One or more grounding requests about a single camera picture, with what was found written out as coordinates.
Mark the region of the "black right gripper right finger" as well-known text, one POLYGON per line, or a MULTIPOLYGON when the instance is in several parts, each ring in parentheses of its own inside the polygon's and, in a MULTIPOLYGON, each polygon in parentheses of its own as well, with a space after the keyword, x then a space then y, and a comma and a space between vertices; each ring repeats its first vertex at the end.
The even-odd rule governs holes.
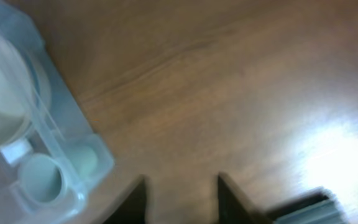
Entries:
POLYGON ((220 224, 271 224, 273 221, 259 210, 240 187, 225 173, 217 177, 218 220, 220 224))

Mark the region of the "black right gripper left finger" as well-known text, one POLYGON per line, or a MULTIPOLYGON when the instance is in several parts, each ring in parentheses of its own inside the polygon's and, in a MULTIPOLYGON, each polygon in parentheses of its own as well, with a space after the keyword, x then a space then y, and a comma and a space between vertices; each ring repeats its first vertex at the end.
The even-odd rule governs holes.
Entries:
POLYGON ((148 179, 140 175, 119 196, 103 224, 146 224, 148 207, 148 179))

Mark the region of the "mint green plastic cup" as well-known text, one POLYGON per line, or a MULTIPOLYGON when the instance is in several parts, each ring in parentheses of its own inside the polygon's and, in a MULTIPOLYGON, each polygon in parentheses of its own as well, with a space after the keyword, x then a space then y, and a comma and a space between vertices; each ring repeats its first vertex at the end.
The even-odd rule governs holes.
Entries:
MULTIPOLYGON (((67 149, 65 155, 80 180, 96 169, 98 156, 89 146, 67 149)), ((23 193, 39 205, 57 203, 67 194, 68 176, 62 164, 46 154, 34 154, 19 167, 18 178, 23 193)))

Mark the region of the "cream large bowl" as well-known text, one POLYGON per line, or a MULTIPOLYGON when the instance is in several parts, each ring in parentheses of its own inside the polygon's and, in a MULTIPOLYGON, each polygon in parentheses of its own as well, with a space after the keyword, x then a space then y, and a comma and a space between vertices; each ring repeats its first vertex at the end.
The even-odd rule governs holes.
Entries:
MULTIPOLYGON (((18 75, 22 91, 34 104, 44 104, 49 109, 52 104, 51 87, 40 64, 34 61, 35 67, 30 68, 19 51, 2 36, 0 48, 0 53, 18 65, 19 69, 14 73, 18 75)), ((32 131, 30 112, 19 99, 18 91, 13 88, 8 75, 0 67, 0 147, 19 140, 32 131)))

